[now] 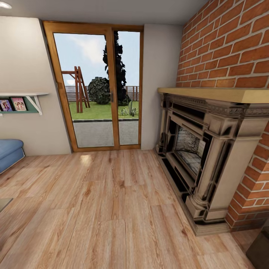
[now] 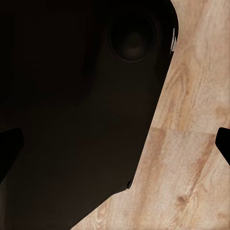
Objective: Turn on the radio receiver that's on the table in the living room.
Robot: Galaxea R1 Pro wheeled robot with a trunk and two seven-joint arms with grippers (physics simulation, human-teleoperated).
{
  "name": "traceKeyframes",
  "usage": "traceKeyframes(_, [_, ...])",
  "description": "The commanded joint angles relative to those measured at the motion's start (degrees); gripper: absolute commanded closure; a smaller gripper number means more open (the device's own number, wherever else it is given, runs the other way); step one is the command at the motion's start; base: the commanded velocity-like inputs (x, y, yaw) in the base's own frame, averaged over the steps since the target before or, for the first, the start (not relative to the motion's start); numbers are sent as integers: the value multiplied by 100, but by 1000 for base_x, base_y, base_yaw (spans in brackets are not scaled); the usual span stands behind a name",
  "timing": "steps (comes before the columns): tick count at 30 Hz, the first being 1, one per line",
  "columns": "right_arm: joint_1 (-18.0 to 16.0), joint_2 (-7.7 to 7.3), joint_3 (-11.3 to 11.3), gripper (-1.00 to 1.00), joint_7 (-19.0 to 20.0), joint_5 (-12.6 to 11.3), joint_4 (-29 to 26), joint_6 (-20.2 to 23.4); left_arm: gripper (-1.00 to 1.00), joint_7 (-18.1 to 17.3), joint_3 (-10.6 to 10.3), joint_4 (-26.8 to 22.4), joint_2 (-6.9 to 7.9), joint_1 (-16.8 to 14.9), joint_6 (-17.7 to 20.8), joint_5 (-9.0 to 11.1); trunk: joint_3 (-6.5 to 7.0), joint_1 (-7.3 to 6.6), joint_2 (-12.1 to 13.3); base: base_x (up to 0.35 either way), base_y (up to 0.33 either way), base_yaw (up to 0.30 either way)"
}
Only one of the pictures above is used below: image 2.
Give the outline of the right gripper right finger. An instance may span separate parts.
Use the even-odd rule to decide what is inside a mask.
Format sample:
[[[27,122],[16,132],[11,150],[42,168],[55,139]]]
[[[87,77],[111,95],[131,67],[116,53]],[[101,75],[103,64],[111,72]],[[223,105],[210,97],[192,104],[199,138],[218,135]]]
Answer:
[[[219,128],[215,144],[230,165],[230,129]]]

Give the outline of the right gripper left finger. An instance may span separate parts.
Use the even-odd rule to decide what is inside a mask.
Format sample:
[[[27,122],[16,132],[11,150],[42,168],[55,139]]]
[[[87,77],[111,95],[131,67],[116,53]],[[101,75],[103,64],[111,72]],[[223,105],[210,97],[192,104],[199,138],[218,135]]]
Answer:
[[[24,146],[22,130],[18,127],[0,133],[0,184]]]

